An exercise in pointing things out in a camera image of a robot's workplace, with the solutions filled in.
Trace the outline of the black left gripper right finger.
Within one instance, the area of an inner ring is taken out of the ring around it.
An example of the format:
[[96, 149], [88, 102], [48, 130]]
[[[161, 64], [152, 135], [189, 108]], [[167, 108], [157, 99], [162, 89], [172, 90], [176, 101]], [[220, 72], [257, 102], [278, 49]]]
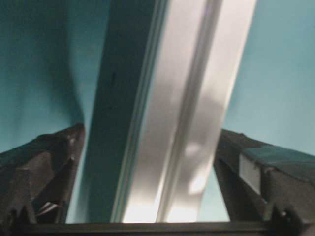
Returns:
[[315, 220], [315, 157], [222, 130], [214, 162], [231, 221]]

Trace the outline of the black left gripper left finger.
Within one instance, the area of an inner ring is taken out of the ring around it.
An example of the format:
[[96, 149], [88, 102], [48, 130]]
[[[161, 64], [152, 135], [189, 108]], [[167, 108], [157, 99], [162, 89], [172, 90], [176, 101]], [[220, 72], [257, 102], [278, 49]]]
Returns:
[[32, 223], [65, 223], [85, 127], [78, 123], [0, 154], [0, 223], [22, 213]]

